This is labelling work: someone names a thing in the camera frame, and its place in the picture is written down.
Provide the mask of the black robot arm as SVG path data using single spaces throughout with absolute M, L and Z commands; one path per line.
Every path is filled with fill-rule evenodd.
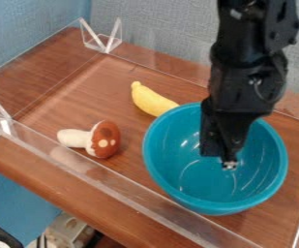
M 199 150 L 232 170 L 251 124 L 272 113 L 284 94 L 283 49 L 296 43 L 296 1 L 217 0 L 217 16 L 208 97 L 200 103 Z

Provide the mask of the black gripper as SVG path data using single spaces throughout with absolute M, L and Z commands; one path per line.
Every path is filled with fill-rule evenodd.
M 199 152 L 221 157 L 233 170 L 252 122 L 269 115 L 285 89 L 287 58 L 281 51 L 237 61 L 212 51 L 208 97 L 200 104 Z

